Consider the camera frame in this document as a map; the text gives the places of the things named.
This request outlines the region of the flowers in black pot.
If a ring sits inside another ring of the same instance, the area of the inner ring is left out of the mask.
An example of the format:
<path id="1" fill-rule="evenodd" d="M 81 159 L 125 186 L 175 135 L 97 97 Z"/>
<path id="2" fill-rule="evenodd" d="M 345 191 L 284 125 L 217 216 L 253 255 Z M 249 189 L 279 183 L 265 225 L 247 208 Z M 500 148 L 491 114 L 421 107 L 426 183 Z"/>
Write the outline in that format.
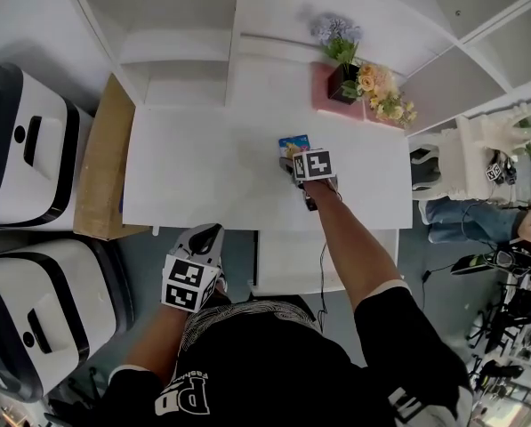
<path id="1" fill-rule="evenodd" d="M 377 120 L 406 127 L 417 111 L 399 90 L 391 69 L 357 57 L 362 30 L 352 20 L 321 13 L 310 23 L 310 33 L 325 56 L 336 63 L 324 85 L 324 95 L 345 105 L 365 102 Z"/>

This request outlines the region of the person's patterned shorts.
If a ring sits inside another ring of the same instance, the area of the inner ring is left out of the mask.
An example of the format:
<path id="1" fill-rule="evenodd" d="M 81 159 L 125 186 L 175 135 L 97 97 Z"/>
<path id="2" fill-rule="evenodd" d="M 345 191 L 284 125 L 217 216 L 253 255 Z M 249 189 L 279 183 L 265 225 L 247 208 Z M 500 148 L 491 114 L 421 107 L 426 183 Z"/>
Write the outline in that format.
<path id="1" fill-rule="evenodd" d="M 272 315 L 278 320 L 292 321 L 319 331 L 315 315 L 298 294 L 273 296 L 251 294 L 245 302 L 220 303 L 213 307 L 204 307 L 200 312 L 191 315 L 181 338 L 180 353 L 186 353 L 202 334 L 224 321 L 261 314 Z"/>

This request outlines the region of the person's black printed t-shirt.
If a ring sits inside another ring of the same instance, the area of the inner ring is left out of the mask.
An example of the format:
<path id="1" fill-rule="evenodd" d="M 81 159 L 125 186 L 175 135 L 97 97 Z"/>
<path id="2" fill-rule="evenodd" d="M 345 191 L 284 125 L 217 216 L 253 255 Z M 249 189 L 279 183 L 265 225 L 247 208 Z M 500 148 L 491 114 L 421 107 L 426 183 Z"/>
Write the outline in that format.
<path id="1" fill-rule="evenodd" d="M 467 427 L 466 367 L 408 287 L 354 311 L 365 365 L 319 331 L 272 315 L 208 329 L 178 354 L 168 383 L 116 368 L 84 427 Z"/>

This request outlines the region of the person's left forearm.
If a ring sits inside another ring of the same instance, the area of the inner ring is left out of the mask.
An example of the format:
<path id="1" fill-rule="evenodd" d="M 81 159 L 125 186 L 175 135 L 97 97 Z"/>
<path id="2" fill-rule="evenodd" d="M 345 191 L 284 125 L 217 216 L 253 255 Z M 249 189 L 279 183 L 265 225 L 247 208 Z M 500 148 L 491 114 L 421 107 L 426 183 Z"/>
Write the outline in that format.
<path id="1" fill-rule="evenodd" d="M 140 340 L 131 348 L 125 364 L 149 370 L 168 383 L 176 366 L 188 316 L 185 310 L 161 305 Z"/>

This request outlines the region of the white and black robot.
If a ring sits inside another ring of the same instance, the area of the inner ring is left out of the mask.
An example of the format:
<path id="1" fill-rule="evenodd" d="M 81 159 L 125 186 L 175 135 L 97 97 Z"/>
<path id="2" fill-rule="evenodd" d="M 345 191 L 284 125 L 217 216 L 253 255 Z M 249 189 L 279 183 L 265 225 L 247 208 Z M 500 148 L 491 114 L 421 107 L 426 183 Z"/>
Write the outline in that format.
<path id="1" fill-rule="evenodd" d="M 0 229 L 72 230 L 92 124 L 72 101 L 0 64 Z"/>
<path id="2" fill-rule="evenodd" d="M 74 236 L 0 253 L 0 392 L 8 397 L 39 401 L 133 323 L 113 243 Z"/>

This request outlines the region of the small colourful packet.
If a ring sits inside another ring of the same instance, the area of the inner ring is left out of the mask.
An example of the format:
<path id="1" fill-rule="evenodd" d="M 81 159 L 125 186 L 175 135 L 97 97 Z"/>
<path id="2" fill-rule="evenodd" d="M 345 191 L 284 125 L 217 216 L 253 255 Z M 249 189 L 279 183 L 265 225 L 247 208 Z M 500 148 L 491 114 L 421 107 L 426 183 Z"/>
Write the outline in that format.
<path id="1" fill-rule="evenodd" d="M 294 154 L 310 150 L 310 141 L 307 134 L 288 136 L 278 140 L 279 155 L 292 159 Z"/>

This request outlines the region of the white drawer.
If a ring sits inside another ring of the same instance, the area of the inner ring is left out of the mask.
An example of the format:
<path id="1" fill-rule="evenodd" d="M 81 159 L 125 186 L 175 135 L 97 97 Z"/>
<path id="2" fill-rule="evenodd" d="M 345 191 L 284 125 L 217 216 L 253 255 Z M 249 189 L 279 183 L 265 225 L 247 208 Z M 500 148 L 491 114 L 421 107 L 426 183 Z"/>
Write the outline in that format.
<path id="1" fill-rule="evenodd" d="M 318 294 L 344 289 L 320 230 L 260 231 L 256 275 L 251 286 L 256 296 Z"/>

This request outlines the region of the person's right forearm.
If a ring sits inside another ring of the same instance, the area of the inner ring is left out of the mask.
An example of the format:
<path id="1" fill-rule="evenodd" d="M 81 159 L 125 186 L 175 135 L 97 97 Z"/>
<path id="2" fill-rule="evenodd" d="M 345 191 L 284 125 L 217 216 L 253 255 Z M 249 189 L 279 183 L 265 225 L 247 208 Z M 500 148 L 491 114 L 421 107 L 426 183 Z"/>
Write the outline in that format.
<path id="1" fill-rule="evenodd" d="M 306 181 L 336 272 L 356 308 L 366 298 L 406 287 L 390 255 L 325 181 Z"/>

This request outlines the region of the white desk with shelves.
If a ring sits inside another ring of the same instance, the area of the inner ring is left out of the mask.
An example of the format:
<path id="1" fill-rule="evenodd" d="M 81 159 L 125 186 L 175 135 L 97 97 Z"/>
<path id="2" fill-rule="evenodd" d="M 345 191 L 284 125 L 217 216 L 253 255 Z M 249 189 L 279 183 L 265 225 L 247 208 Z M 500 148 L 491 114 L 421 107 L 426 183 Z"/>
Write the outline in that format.
<path id="1" fill-rule="evenodd" d="M 71 0 L 136 106 L 127 224 L 313 230 L 278 140 L 332 152 L 341 192 L 373 230 L 412 225 L 408 138 L 531 99 L 531 0 Z M 310 33 L 321 13 L 362 30 L 358 59 L 392 70 L 406 129 L 318 112 Z"/>

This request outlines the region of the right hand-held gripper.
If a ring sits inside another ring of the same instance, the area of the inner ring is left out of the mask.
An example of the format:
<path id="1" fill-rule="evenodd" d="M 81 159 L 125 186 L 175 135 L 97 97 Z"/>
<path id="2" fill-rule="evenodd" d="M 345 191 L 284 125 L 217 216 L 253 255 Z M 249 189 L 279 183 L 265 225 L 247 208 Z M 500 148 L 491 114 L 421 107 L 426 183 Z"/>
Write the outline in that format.
<path id="1" fill-rule="evenodd" d="M 320 181 L 331 191 L 338 187 L 337 175 L 332 168 L 330 152 L 326 149 L 312 149 L 293 154 L 293 158 L 281 157 L 279 166 L 284 173 L 293 176 L 296 186 L 302 191 L 309 211 L 317 211 L 316 201 L 305 190 L 306 181 Z"/>

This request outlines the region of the cream ornate dressing table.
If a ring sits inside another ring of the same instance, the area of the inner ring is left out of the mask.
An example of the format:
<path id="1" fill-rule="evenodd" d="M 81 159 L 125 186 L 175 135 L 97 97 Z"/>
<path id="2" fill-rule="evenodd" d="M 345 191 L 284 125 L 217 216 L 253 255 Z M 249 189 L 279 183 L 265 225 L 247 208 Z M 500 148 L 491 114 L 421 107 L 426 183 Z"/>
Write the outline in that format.
<path id="1" fill-rule="evenodd" d="M 409 150 L 426 149 L 414 165 L 438 160 L 435 181 L 413 185 L 413 200 L 478 199 L 524 205 L 531 198 L 531 102 L 474 118 L 459 116 L 456 127 L 439 133 L 421 132 L 408 138 Z M 514 185 L 489 181 L 486 170 L 494 155 L 510 158 L 517 170 Z"/>

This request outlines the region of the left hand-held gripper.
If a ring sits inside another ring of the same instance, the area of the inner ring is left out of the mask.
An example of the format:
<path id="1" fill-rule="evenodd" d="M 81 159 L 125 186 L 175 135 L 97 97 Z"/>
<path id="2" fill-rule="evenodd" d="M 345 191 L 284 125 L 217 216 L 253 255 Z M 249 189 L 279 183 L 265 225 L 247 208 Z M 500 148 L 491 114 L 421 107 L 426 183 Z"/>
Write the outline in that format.
<path id="1" fill-rule="evenodd" d="M 162 270 L 161 303 L 197 313 L 213 294 L 222 273 L 220 264 L 224 228 L 219 223 L 198 225 L 183 231 L 174 253 L 184 251 L 191 259 L 202 258 L 210 265 L 168 254 Z"/>

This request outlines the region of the brown cardboard box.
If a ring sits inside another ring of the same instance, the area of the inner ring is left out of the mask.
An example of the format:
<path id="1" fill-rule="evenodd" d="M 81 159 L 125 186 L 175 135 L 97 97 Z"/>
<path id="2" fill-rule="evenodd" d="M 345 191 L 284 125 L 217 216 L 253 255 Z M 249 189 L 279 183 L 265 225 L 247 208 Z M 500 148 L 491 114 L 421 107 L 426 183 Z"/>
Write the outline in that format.
<path id="1" fill-rule="evenodd" d="M 123 223 L 125 169 L 135 105 L 115 76 L 101 96 L 86 144 L 73 231 L 104 241 L 147 230 Z"/>

